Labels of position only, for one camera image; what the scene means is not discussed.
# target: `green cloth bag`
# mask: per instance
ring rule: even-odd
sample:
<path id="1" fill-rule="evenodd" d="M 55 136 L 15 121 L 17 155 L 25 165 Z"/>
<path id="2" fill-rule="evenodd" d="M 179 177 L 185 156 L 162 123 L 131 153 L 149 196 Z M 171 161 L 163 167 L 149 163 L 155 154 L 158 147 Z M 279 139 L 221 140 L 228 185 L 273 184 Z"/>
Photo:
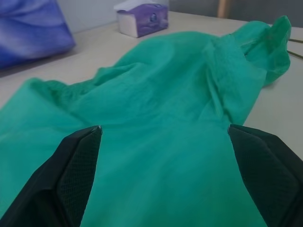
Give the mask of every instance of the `green cloth bag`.
<path id="1" fill-rule="evenodd" d="M 28 80 L 0 111 L 0 216 L 63 137 L 102 125 L 81 226 L 265 227 L 227 130 L 289 68 L 290 31 L 281 17 L 157 36 L 91 80 Z"/>

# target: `green plastic bag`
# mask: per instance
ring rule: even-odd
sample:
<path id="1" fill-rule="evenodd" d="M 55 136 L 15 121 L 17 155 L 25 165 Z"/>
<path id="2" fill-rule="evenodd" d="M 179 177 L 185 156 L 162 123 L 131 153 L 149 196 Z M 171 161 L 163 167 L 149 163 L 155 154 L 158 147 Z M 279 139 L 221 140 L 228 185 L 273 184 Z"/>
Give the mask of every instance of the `green plastic bag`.
<path id="1" fill-rule="evenodd" d="M 28 80 L 0 111 L 0 216 L 63 137 L 100 124 L 81 226 L 265 227 L 227 129 L 289 68 L 290 30 L 282 17 L 223 37 L 157 36 L 92 80 Z"/>

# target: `white table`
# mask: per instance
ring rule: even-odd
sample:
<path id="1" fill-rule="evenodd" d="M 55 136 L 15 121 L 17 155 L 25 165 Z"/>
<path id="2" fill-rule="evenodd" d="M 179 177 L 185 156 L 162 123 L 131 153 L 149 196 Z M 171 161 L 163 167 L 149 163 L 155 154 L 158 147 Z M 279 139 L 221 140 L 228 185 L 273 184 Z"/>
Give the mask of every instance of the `white table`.
<path id="1" fill-rule="evenodd" d="M 243 21 L 171 12 L 167 30 L 135 39 L 118 32 L 117 24 L 103 26 L 75 35 L 77 47 L 64 58 L 35 63 L 0 72 L 0 106 L 28 78 L 55 79 L 75 83 L 90 79 L 100 67 L 113 65 L 142 39 L 179 31 L 200 31 L 214 35 L 231 33 Z M 303 39 L 303 28 L 293 28 L 292 38 Z M 289 50 L 303 55 L 303 44 L 290 43 Z M 274 85 L 262 90 L 246 125 L 279 136 L 303 159 L 303 61 L 291 57 L 291 68 Z"/>

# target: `tissue box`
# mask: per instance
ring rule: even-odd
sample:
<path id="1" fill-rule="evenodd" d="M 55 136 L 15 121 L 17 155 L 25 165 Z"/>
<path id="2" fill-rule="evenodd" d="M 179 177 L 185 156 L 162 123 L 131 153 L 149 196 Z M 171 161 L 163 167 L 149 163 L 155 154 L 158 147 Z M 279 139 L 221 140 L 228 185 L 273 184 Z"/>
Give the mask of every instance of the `tissue box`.
<path id="1" fill-rule="evenodd" d="M 55 0 L 0 2 L 0 69 L 63 53 L 75 45 Z"/>
<path id="2" fill-rule="evenodd" d="M 120 32 L 141 37 L 168 27 L 168 7 L 161 4 L 142 4 L 131 10 L 117 12 Z"/>

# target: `wall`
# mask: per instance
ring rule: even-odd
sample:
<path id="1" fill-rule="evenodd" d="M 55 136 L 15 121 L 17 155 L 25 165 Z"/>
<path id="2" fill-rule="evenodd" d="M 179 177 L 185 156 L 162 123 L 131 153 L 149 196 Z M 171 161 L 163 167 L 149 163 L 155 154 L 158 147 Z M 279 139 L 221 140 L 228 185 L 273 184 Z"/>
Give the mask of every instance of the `wall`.
<path id="1" fill-rule="evenodd" d="M 230 19 L 260 20 L 273 23 L 282 15 L 287 15 L 292 26 L 303 27 L 303 1 L 300 0 L 231 0 Z M 170 0 L 170 9 L 215 17 L 218 0 Z"/>
<path id="2" fill-rule="evenodd" d="M 57 0 L 72 32 L 116 21 L 114 5 L 124 0 Z M 168 4 L 169 0 L 156 0 Z"/>

